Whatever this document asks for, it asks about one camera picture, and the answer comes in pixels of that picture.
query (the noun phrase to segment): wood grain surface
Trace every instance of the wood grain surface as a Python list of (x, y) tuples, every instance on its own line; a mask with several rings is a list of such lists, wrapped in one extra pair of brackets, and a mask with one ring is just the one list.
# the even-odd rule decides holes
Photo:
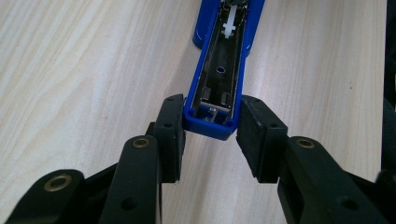
[[(165, 97), (187, 94), (201, 1), (0, 1), (0, 222), (42, 175), (117, 162)], [(244, 94), (347, 171), (380, 168), (386, 0), (267, 0)], [(164, 223), (284, 223), (234, 135), (188, 133)]]

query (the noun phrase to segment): table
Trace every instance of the table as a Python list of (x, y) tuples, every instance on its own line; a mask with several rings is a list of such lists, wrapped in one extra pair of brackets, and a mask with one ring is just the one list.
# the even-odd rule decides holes
[[(165, 97), (188, 92), (200, 1), (0, 2), (0, 222), (42, 175), (117, 162)], [(290, 136), (322, 143), (350, 173), (380, 169), (385, 0), (267, 0), (244, 94)], [(164, 223), (284, 223), (276, 185), (252, 177), (234, 135), (187, 134)]]

